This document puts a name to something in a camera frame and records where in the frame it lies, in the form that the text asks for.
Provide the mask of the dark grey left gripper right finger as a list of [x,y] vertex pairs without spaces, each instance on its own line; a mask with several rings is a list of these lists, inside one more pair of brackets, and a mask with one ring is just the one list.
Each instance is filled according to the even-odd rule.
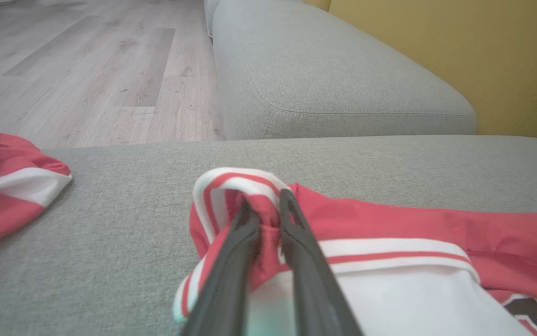
[[362,330],[296,196],[279,195],[282,255],[293,275],[297,336],[361,336]]

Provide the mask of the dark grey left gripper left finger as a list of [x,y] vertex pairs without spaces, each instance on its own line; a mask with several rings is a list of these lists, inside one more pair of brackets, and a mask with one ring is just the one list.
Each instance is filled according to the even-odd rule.
[[260,246],[260,217],[244,199],[182,336],[245,336],[248,285]]

